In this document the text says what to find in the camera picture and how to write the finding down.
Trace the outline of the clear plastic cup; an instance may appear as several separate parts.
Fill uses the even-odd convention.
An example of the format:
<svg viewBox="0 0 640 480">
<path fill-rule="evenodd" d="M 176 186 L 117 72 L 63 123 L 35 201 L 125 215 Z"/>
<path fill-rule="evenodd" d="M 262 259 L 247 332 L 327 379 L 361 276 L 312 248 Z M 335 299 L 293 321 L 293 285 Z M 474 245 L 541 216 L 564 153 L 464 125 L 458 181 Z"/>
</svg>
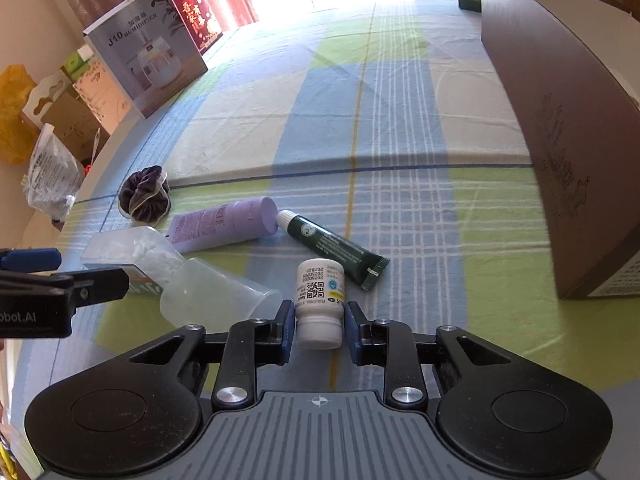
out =
<svg viewBox="0 0 640 480">
<path fill-rule="evenodd" d="M 272 318 L 281 301 L 277 289 L 191 258 L 164 287 L 160 313 L 176 327 L 201 325 L 209 333 L 222 333 L 250 318 Z"/>
</svg>

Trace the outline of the green ointment tube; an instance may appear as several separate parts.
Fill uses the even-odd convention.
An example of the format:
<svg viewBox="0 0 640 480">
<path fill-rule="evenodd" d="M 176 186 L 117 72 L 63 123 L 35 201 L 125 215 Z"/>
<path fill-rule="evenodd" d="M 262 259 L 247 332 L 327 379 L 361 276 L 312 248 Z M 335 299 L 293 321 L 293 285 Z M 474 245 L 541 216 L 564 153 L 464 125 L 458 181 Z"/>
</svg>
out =
<svg viewBox="0 0 640 480">
<path fill-rule="evenodd" d="M 390 263 L 387 258 L 346 240 L 294 211 L 280 210 L 277 224 L 317 255 L 341 263 L 345 274 L 362 290 L 370 290 Z"/>
</svg>

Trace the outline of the white pill bottle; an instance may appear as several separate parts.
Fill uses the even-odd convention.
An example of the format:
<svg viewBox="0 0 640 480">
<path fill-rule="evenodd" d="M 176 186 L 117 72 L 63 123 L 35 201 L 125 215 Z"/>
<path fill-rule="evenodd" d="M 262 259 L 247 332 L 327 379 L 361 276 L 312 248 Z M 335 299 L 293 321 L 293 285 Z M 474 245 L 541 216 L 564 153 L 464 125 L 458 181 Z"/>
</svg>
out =
<svg viewBox="0 0 640 480">
<path fill-rule="evenodd" d="M 343 342 L 345 272 L 325 258 L 302 262 L 296 278 L 296 339 L 305 350 L 334 350 Z"/>
</svg>

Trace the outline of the dark purple scrunchie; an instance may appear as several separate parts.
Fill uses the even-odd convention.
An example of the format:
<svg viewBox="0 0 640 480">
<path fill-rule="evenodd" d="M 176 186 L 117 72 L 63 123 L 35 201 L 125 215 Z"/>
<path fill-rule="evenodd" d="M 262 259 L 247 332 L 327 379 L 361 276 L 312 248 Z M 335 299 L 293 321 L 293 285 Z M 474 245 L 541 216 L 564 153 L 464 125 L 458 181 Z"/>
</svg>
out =
<svg viewBox="0 0 640 480">
<path fill-rule="evenodd" d="M 120 187 L 117 201 L 125 218 L 155 226 L 171 208 L 167 172 L 154 165 L 130 174 Z"/>
</svg>

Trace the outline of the purple cream tube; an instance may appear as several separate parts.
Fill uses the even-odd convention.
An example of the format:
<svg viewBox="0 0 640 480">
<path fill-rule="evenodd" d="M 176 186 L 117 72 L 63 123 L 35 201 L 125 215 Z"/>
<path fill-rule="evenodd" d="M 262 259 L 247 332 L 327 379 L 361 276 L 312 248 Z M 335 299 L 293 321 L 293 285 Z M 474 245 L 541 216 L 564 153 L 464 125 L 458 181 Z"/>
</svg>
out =
<svg viewBox="0 0 640 480">
<path fill-rule="evenodd" d="M 278 206 L 268 196 L 237 200 L 177 214 L 166 238 L 182 254 L 257 240 L 277 232 L 278 212 Z"/>
</svg>

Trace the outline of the checked tablecloth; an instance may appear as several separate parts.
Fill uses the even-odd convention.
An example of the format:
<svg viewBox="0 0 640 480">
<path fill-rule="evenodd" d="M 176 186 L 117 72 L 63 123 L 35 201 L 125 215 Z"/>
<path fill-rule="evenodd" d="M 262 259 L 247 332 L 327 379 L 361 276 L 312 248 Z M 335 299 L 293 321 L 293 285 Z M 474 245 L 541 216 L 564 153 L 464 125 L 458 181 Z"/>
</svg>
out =
<svg viewBox="0 0 640 480">
<path fill-rule="evenodd" d="M 326 11 L 254 24 L 206 53 L 207 73 L 100 162 L 58 239 L 67 269 L 125 226 L 116 188 L 165 166 L 175 212 L 255 195 L 389 258 L 370 315 L 444 323 L 603 396 L 608 479 L 639 474 L 639 301 L 562 301 L 537 179 L 506 92 L 455 3 Z"/>
</svg>

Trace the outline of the clear plastic bag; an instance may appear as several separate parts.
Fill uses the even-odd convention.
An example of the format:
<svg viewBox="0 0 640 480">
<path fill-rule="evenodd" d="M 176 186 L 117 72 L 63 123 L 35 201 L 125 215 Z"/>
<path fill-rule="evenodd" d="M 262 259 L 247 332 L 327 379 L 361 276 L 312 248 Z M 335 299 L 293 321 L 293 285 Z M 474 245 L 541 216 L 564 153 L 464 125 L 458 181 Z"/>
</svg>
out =
<svg viewBox="0 0 640 480">
<path fill-rule="evenodd" d="M 85 170 L 49 124 L 40 130 L 27 174 L 22 180 L 26 202 L 54 222 L 64 222 L 85 179 Z"/>
</svg>

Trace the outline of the yellow plastic bag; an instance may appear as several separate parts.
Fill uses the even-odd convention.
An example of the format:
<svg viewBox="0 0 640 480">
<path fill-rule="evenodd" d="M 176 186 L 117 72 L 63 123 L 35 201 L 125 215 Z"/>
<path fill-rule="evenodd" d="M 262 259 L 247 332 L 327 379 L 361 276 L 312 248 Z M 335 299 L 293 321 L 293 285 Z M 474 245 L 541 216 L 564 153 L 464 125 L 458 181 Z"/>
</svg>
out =
<svg viewBox="0 0 640 480">
<path fill-rule="evenodd" d="M 39 130 L 23 118 L 23 108 L 36 85 L 23 64 L 9 65 L 1 74 L 1 158 L 9 164 L 27 162 L 39 136 Z"/>
</svg>

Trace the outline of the brown cardboard carton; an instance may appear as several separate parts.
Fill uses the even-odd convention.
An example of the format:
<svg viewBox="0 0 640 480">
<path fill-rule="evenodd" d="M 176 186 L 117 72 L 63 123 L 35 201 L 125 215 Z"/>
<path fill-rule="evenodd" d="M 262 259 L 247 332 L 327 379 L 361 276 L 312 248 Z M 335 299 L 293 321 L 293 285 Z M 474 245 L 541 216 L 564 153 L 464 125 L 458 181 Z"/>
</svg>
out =
<svg viewBox="0 0 640 480">
<path fill-rule="evenodd" d="M 40 81 L 30 92 L 20 118 L 37 129 L 51 125 L 74 157 L 87 165 L 130 108 L 130 102 L 103 63 L 90 58 L 81 67 L 76 81 L 71 81 L 64 70 Z"/>
</svg>

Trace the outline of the white humidifier box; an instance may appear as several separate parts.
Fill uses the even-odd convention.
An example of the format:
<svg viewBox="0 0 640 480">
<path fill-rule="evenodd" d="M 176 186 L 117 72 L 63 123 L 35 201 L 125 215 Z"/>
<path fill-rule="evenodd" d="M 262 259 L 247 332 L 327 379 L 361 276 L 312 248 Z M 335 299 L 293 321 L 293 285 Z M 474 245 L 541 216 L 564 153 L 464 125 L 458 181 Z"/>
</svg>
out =
<svg viewBox="0 0 640 480">
<path fill-rule="evenodd" d="M 84 37 L 144 117 L 207 72 L 174 0 L 124 0 Z"/>
</svg>

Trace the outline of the red gift bag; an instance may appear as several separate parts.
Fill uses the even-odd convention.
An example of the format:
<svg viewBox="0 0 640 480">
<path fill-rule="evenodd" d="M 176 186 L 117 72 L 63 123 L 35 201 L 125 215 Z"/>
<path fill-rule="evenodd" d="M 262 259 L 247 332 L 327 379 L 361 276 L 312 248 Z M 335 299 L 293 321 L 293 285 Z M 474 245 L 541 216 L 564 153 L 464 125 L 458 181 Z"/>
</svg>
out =
<svg viewBox="0 0 640 480">
<path fill-rule="evenodd" d="M 206 52 L 222 36 L 208 0 L 174 0 L 174 3 L 194 44 L 200 53 Z"/>
</svg>

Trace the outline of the brown cardboard storage box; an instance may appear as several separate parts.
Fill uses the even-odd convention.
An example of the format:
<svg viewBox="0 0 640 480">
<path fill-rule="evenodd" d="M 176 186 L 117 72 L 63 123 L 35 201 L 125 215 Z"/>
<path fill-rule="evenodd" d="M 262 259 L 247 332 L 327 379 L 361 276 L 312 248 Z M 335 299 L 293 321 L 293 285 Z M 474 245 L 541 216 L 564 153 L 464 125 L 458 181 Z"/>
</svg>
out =
<svg viewBox="0 0 640 480">
<path fill-rule="evenodd" d="M 482 41 L 532 159 L 561 299 L 639 292 L 639 107 L 577 0 L 482 0 Z"/>
</svg>

